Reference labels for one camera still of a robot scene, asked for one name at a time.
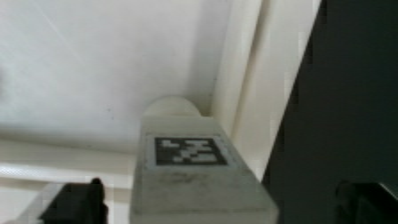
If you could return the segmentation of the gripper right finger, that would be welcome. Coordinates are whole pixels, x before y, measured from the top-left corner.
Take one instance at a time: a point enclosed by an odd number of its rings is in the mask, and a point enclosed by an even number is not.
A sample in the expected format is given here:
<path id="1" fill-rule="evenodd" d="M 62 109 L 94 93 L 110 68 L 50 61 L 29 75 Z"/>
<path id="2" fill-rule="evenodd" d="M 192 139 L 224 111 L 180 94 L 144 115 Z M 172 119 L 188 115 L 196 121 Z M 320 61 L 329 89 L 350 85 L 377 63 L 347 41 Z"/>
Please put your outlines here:
<path id="1" fill-rule="evenodd" d="M 341 181 L 334 224 L 398 224 L 398 189 L 380 182 Z"/>

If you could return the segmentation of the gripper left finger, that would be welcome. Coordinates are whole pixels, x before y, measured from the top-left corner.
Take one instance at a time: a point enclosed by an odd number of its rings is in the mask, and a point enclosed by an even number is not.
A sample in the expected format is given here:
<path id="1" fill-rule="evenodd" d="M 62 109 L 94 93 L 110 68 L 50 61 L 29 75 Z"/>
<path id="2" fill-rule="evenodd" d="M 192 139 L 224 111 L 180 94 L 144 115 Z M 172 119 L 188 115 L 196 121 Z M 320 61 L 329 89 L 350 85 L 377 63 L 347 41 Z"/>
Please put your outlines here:
<path id="1" fill-rule="evenodd" d="M 41 213 L 43 224 L 109 224 L 105 186 L 100 178 L 68 183 Z"/>

